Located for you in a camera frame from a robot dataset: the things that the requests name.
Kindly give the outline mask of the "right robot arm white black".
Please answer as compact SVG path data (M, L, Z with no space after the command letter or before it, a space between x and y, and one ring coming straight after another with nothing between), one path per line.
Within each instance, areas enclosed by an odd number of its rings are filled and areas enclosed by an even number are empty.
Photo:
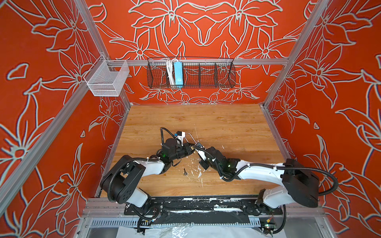
M339 186L333 174L304 167L293 159L287 159L284 163L263 164L226 158L219 150L213 147L206 149L199 143L193 149L198 153L201 165L205 169L215 169L225 182L253 179L275 184L273 189L260 191L256 201L258 208L274 210L290 203L316 208L319 197L333 193Z

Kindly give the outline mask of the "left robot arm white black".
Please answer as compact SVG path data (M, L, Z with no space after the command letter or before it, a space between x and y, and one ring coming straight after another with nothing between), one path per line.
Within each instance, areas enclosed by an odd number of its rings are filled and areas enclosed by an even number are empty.
M107 193L110 202L128 203L144 208L150 196L138 188L143 177L160 175L178 164L175 160L194 153L195 143L186 140L186 133L173 134L166 128L160 129L161 148L149 157L131 157L124 155L101 179L99 187Z

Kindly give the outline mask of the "brass padlock with steel shackle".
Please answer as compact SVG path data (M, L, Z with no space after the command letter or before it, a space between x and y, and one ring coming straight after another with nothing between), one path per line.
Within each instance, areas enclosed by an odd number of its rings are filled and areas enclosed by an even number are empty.
M193 135L189 132L185 133L185 137L184 137L185 141L188 143L188 144L191 144L191 145L196 145L198 142L195 140L195 138L193 137Z

